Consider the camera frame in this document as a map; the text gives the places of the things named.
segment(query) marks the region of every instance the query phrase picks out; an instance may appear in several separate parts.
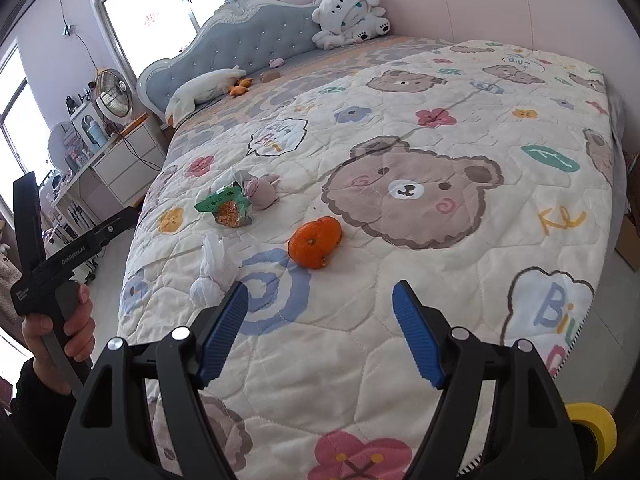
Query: pink flower print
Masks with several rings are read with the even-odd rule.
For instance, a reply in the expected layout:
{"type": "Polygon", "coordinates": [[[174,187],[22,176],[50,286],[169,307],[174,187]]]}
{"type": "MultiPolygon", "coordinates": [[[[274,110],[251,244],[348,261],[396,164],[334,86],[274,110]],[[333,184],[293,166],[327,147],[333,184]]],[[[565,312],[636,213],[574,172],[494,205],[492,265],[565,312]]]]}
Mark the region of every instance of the pink flower print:
{"type": "Polygon", "coordinates": [[[187,176],[203,176],[210,170],[212,162],[213,155],[199,156],[189,166],[187,176]]]}
{"type": "Polygon", "coordinates": [[[446,124],[456,124],[458,121],[451,117],[444,108],[434,108],[433,110],[420,110],[415,113],[418,117],[418,124],[427,128],[437,128],[446,124]]]}
{"type": "Polygon", "coordinates": [[[319,465],[307,480],[402,480],[411,462],[411,449],[394,438],[377,438],[364,444],[345,431],[333,431],[316,443],[319,465]]]}

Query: black sleeve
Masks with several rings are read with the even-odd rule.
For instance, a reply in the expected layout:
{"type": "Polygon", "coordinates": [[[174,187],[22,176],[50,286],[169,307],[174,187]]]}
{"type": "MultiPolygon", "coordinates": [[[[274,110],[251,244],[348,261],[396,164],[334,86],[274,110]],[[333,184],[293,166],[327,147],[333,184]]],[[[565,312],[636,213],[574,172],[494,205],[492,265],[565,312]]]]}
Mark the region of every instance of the black sleeve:
{"type": "Polygon", "coordinates": [[[24,443],[53,475],[71,412],[74,396],[57,394],[42,384],[33,371],[33,359],[25,362],[11,401],[9,420],[24,443]]]}

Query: human hand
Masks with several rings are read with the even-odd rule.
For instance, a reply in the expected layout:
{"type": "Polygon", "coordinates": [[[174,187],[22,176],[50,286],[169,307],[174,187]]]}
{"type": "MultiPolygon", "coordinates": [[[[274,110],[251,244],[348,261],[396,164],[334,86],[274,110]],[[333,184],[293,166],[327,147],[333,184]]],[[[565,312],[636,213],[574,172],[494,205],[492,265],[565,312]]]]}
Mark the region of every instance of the human hand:
{"type": "MultiPolygon", "coordinates": [[[[73,337],[64,347],[65,354],[78,362],[87,359],[94,350],[95,321],[91,317],[94,304],[89,298],[89,287],[78,287],[78,307],[65,321],[64,331],[73,337]]],[[[49,355],[42,336],[53,330],[53,322],[43,314],[29,314],[22,322],[22,335],[29,350],[33,353],[33,371],[39,380],[50,390],[62,395],[71,393],[71,387],[62,377],[58,367],[49,355]]]]}

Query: white cabinet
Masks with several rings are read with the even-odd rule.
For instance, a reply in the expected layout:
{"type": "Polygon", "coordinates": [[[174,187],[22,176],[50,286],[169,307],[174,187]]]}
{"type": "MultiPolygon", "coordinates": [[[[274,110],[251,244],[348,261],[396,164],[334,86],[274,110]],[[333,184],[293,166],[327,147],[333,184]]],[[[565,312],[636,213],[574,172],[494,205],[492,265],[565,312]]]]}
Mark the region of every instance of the white cabinet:
{"type": "Polygon", "coordinates": [[[144,123],[104,153],[93,168],[123,206],[134,205],[164,164],[164,148],[144,123]]]}

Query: desk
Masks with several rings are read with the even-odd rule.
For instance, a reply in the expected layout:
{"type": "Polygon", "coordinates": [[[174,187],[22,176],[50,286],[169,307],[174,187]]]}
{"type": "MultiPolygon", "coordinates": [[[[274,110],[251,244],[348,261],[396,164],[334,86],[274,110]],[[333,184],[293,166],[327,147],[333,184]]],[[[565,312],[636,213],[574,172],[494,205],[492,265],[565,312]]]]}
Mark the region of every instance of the desk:
{"type": "Polygon", "coordinates": [[[89,168],[122,207],[135,205],[142,199],[164,164],[164,140],[154,118],[143,116],[135,121],[126,135],[108,142],[64,185],[51,203],[78,235],[92,229],[101,220],[80,197],[80,178],[89,168]]]}
{"type": "Polygon", "coordinates": [[[93,154],[89,161],[78,170],[78,172],[73,176],[71,180],[66,182],[58,191],[57,198],[51,202],[51,208],[55,209],[63,219],[65,219],[66,223],[68,223],[72,229],[76,232],[76,234],[82,235],[89,230],[89,228],[84,224],[82,219],[76,219],[76,205],[79,205],[82,208],[82,211],[88,216],[88,218],[94,224],[98,225],[100,223],[100,219],[91,211],[91,208],[80,198],[80,192],[76,186],[82,174],[92,167],[96,162],[101,160],[102,156],[109,151],[116,143],[120,140],[119,136],[111,136],[108,142],[98,150],[97,153],[93,154]]]}

